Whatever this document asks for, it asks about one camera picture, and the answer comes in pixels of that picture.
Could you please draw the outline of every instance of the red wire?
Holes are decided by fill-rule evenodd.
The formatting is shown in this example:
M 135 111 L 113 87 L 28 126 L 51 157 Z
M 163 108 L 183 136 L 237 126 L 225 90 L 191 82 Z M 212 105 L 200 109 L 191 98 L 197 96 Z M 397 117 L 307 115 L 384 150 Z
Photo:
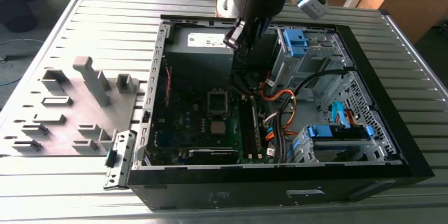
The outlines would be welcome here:
M 168 67 L 165 67 L 167 74 L 168 74 L 168 85 L 167 85 L 167 93 L 165 93 L 165 100 L 164 103 L 167 105 L 168 97 L 169 97 L 169 91 L 171 91 L 171 73 Z

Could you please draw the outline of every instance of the cable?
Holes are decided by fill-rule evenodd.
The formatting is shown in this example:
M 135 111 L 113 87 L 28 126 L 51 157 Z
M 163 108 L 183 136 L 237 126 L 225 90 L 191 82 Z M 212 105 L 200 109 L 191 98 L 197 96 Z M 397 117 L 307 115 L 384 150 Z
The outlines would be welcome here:
M 171 73 L 169 73 L 169 69 L 168 69 L 168 67 L 165 67 L 165 70 L 167 70 L 167 75 L 168 75 L 168 84 L 167 84 L 167 93 L 165 93 L 164 104 L 165 104 L 165 106 L 167 106 L 168 98 L 169 98 L 169 91 L 171 91 Z
M 15 42 L 15 41 L 36 41 L 36 42 L 44 43 L 44 42 L 43 42 L 41 40 L 39 40 L 39 39 L 12 39 L 12 40 L 8 40 L 8 41 L 5 41 L 5 42 L 1 42 L 1 43 L 0 43 L 0 46 L 8 44 L 8 43 L 11 43 L 11 42 Z
M 301 89 L 316 79 L 319 79 L 320 77 L 325 76 L 325 75 L 331 75 L 331 74 L 337 74 L 337 75 L 345 75 L 348 74 L 351 71 L 355 71 L 355 68 L 345 68 L 345 69 L 331 69 L 331 70 L 325 70 L 317 73 L 313 73 L 312 75 L 309 75 L 305 79 L 301 80 L 301 82 L 299 83 L 299 85 L 296 86 L 296 88 L 293 89 L 293 94 L 295 96 L 299 94 L 299 92 L 301 91 Z M 281 144 L 287 142 L 285 140 L 285 136 L 283 134 L 281 131 L 281 114 L 283 111 L 285 110 L 288 103 L 291 102 L 291 100 L 284 100 L 279 112 L 276 117 L 275 117 L 275 142 L 280 142 Z M 281 150 L 284 153 L 281 153 L 281 157 L 285 156 L 285 150 Z
M 7 85 L 9 85 L 9 84 L 13 84 L 13 83 L 16 83 L 16 82 L 20 81 L 20 80 L 21 80 L 21 77 L 20 77 L 17 80 L 15 80 L 15 81 L 9 81 L 9 82 L 7 82 L 7 83 L 0 84 L 0 87 L 7 86 Z

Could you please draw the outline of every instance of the metal bracket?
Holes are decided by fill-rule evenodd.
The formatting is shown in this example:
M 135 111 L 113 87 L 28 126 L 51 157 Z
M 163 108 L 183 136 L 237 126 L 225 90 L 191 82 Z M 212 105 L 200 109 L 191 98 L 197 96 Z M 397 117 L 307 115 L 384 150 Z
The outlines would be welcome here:
M 107 155 L 105 165 L 108 166 L 105 175 L 104 190 L 125 190 L 128 175 L 131 170 L 131 158 L 136 140 L 135 131 L 117 133 L 115 144 Z

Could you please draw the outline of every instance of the black cable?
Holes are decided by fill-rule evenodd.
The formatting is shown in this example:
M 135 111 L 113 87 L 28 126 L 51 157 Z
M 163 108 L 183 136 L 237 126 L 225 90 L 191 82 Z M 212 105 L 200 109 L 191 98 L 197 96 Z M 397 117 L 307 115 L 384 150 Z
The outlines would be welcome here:
M 312 75 L 309 75 L 305 79 L 301 80 L 301 82 L 299 83 L 299 85 L 296 86 L 296 88 L 293 89 L 295 91 L 295 96 L 297 96 L 299 92 L 301 91 L 301 89 L 316 79 L 319 79 L 320 77 L 325 76 L 325 75 L 331 75 L 331 74 L 337 74 L 337 75 L 345 75 L 348 74 L 351 71 L 355 71 L 355 68 L 345 68 L 345 69 L 331 69 L 331 70 L 325 70 L 317 73 L 313 73 Z M 287 140 L 285 140 L 285 135 L 283 132 L 283 126 L 281 126 L 281 115 L 283 115 L 283 111 L 287 109 L 288 103 L 292 101 L 292 99 L 285 99 L 276 118 L 275 118 L 275 142 L 279 142 L 283 146 L 285 146 Z M 287 157 L 287 148 L 281 149 L 283 153 L 281 153 L 281 157 Z

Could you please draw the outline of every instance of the floor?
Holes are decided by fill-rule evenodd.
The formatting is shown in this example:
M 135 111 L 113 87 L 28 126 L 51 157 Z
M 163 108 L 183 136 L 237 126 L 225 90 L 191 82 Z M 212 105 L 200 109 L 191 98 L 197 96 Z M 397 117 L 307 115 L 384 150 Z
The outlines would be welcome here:
M 39 20 L 37 27 L 27 33 L 13 34 L 7 31 L 4 26 L 0 26 L 0 43 L 20 38 L 45 40 L 68 1 L 69 0 L 31 1 L 29 6 Z M 416 44 L 417 50 L 423 54 L 445 85 L 448 85 L 448 72 L 445 70 L 445 66 L 448 66 L 447 42 L 448 37 L 439 35 L 436 30 L 431 30 Z M 40 43 L 35 41 L 20 41 L 1 46 L 1 56 L 13 55 L 13 57 L 8 57 L 7 61 L 0 61 L 0 109 L 4 106 L 17 83 L 5 86 L 1 84 L 20 79 L 33 56 L 36 55 L 39 45 Z

